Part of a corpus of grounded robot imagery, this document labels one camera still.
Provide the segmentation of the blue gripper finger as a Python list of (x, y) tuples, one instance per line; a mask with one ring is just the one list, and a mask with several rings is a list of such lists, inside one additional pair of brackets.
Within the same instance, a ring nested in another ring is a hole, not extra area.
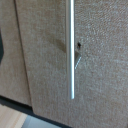
[(3, 59), (3, 56), (4, 56), (4, 47), (3, 47), (3, 40), (2, 40), (1, 29), (0, 29), (0, 65)]

